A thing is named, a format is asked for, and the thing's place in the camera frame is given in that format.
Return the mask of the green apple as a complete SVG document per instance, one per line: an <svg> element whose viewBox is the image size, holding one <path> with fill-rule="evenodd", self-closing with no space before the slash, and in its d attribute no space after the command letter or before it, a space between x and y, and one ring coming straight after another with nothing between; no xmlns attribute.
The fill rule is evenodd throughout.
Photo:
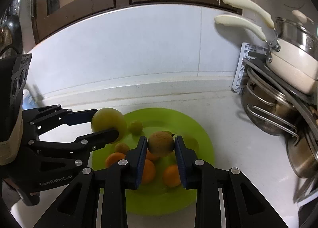
<svg viewBox="0 0 318 228"><path fill-rule="evenodd" d="M102 108L98 110L91 120L92 132L101 132L111 128L119 132L116 142L120 141L127 130L127 123L123 114L113 108Z"/></svg>

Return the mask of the small tan round fruit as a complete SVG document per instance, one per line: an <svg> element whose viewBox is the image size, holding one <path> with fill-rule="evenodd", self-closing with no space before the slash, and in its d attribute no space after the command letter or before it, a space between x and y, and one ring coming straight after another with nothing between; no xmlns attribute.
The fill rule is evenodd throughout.
<svg viewBox="0 0 318 228"><path fill-rule="evenodd" d="M128 151L130 151L130 147L125 144L125 143L117 143L114 147L114 152L115 153L122 153L124 155L126 155L128 153Z"/></svg>

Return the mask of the orange mandarin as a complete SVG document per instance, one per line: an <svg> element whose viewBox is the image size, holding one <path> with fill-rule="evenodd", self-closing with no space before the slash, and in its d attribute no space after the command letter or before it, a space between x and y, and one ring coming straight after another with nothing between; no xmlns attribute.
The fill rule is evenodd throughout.
<svg viewBox="0 0 318 228"><path fill-rule="evenodd" d="M169 188L175 188L181 184L178 166L173 164L168 166L163 172L163 183Z"/></svg>

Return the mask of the orange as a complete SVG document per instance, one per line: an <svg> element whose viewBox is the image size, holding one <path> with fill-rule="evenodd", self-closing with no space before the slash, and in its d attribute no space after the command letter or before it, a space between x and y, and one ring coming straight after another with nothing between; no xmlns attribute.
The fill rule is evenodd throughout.
<svg viewBox="0 0 318 228"><path fill-rule="evenodd" d="M146 185L154 180L156 176L156 167L152 163L151 160L146 159L144 168L143 168L143 173L142 173L142 179L141 179L141 184Z"/></svg>

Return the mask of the brown round fruit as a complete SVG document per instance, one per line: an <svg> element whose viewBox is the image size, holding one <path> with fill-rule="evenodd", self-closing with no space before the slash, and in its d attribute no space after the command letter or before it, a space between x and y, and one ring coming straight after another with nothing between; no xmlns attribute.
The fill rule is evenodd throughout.
<svg viewBox="0 0 318 228"><path fill-rule="evenodd" d="M165 131L154 132L148 139L148 149L157 157L166 157L174 150L173 137Z"/></svg>

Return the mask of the large dark orange tangerine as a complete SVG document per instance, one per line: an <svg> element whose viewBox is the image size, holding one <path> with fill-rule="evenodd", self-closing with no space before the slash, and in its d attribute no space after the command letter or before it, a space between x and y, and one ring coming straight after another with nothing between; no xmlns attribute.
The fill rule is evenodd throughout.
<svg viewBox="0 0 318 228"><path fill-rule="evenodd" d="M105 159L105 167L109 168L111 165L118 163L119 160L124 160L125 159L125 154L115 152L110 154L106 159Z"/></svg>

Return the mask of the blue white bottle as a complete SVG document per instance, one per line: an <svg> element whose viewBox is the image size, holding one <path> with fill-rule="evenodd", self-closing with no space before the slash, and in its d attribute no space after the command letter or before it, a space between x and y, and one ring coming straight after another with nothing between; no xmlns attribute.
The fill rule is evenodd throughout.
<svg viewBox="0 0 318 228"><path fill-rule="evenodd" d="M27 89L23 89L23 103L22 103L22 109L28 110L28 109L34 109L37 108L37 104Z"/></svg>

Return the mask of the small green fruit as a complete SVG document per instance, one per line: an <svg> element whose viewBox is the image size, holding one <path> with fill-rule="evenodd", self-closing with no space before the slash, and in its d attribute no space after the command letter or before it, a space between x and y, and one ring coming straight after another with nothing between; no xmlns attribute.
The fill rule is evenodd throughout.
<svg viewBox="0 0 318 228"><path fill-rule="evenodd" d="M130 123L128 130L133 134L133 135L140 135L143 131L143 124L141 121L136 120Z"/></svg>

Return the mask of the small orange tangerine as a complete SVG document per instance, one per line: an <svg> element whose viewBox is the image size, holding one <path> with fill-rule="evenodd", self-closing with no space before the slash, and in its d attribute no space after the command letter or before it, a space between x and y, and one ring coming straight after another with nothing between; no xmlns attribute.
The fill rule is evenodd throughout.
<svg viewBox="0 0 318 228"><path fill-rule="evenodd" d="M155 156L155 155L152 154L149 150L147 150L146 159L147 159L147 160L150 160L150 161L152 161L152 162L156 162L157 160L160 159L160 157Z"/></svg>

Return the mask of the green tomato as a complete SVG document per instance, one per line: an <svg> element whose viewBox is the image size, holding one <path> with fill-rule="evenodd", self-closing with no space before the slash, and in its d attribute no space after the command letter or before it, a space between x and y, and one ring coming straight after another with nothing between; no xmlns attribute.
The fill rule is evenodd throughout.
<svg viewBox="0 0 318 228"><path fill-rule="evenodd" d="M182 138L183 138L185 146L188 149L191 149L195 153L198 153L199 145L198 145L197 140L194 137L189 136L189 135L184 135L184 136L182 136Z"/></svg>

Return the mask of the green plate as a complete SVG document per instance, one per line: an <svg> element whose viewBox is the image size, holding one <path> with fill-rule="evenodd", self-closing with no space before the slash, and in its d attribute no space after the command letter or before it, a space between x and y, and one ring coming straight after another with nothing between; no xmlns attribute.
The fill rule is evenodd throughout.
<svg viewBox="0 0 318 228"><path fill-rule="evenodd" d="M125 143L130 149L137 146L139 136L133 135L128 127L131 122L139 120L143 124L142 136L150 137L158 131L168 131L174 136L189 135L194 137L199 145L198 158L210 164L214 163L214 152L209 135L204 128L191 117L172 109L144 108L123 115L127 130L124 137L118 141L96 150L92 154L94 170L105 168L105 159L114 152L117 143ZM181 185L168 188L162 179L164 170L176 164L174 153L153 162L156 167L154 180L146 185L140 185L137 190L126 191L126 208L129 213L143 216L162 216L188 207L196 200L195 190L185 190Z"/></svg>

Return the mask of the large steel pot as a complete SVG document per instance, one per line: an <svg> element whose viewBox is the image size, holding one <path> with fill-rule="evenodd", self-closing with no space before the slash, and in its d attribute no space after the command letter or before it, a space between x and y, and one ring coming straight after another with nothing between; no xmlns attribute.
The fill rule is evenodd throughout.
<svg viewBox="0 0 318 228"><path fill-rule="evenodd" d="M297 133L298 111L270 81L251 67L241 103L250 120L267 134Z"/></svg>

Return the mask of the white metal pot rack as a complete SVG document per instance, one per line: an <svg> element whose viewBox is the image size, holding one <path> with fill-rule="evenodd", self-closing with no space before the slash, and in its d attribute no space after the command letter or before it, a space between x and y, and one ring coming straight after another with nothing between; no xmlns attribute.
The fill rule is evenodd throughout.
<svg viewBox="0 0 318 228"><path fill-rule="evenodd" d="M276 77L265 65L266 48L242 43L232 89L241 93L243 109L262 131L287 138L291 167L305 178L295 202L302 207L317 199L317 138L298 109L278 88Z"/></svg>

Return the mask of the black round strainer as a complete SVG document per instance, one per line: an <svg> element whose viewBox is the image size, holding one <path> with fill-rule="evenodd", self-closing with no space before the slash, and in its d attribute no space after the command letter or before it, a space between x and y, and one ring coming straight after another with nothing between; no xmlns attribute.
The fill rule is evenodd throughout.
<svg viewBox="0 0 318 228"><path fill-rule="evenodd" d="M21 0L11 0L1 17L1 51L13 45L19 52L23 51L21 26L19 21Z"/></svg>

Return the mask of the steel lidded pot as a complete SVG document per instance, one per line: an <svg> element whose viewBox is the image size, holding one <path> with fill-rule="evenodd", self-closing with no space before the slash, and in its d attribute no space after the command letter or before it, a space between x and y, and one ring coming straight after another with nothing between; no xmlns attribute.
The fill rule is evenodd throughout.
<svg viewBox="0 0 318 228"><path fill-rule="evenodd" d="M276 18L276 33L278 37L293 44L317 59L317 25L299 10L293 10L295 20Z"/></svg>

